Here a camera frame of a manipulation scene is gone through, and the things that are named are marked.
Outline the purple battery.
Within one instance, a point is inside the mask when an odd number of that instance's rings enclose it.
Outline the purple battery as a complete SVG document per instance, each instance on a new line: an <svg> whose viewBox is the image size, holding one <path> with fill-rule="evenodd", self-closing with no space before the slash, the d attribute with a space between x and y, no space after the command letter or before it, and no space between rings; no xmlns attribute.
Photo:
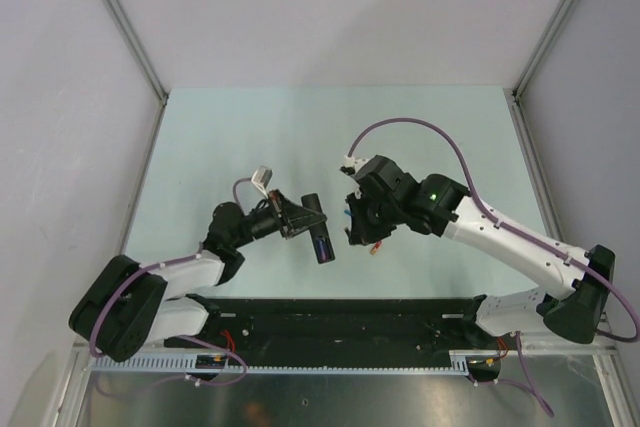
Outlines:
<svg viewBox="0 0 640 427"><path fill-rule="evenodd" d="M332 260L332 254L328 246L327 240L323 237L319 237L317 241L318 245L318 262L320 264L326 263Z"/></svg>

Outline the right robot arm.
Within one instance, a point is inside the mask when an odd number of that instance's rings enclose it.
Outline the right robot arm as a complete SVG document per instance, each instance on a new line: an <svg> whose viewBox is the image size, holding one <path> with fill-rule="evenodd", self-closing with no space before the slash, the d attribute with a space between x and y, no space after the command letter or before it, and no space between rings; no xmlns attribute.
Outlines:
<svg viewBox="0 0 640 427"><path fill-rule="evenodd" d="M350 244L376 244L404 225L473 247L535 283L515 294L475 297L461 323L469 346L484 348L515 331L594 340L609 296L603 283L615 266L610 249L584 250L540 235L492 208L481 210L466 186L441 174L416 181L384 156L346 157L340 170L357 185L346 198Z"/></svg>

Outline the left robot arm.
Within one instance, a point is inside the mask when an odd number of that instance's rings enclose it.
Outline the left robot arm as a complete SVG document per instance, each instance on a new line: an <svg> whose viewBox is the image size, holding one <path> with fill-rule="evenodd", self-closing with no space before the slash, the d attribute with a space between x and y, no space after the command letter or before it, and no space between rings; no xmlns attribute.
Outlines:
<svg viewBox="0 0 640 427"><path fill-rule="evenodd" d="M249 212L235 202L221 203L195 253L147 266L124 254L113 257L73 309L69 326L88 341L93 357L116 362L172 337L210 346L221 323L194 299L196 291L231 281L245 261L242 247L275 233L292 239L326 220L321 208L296 204L279 190Z"/></svg>

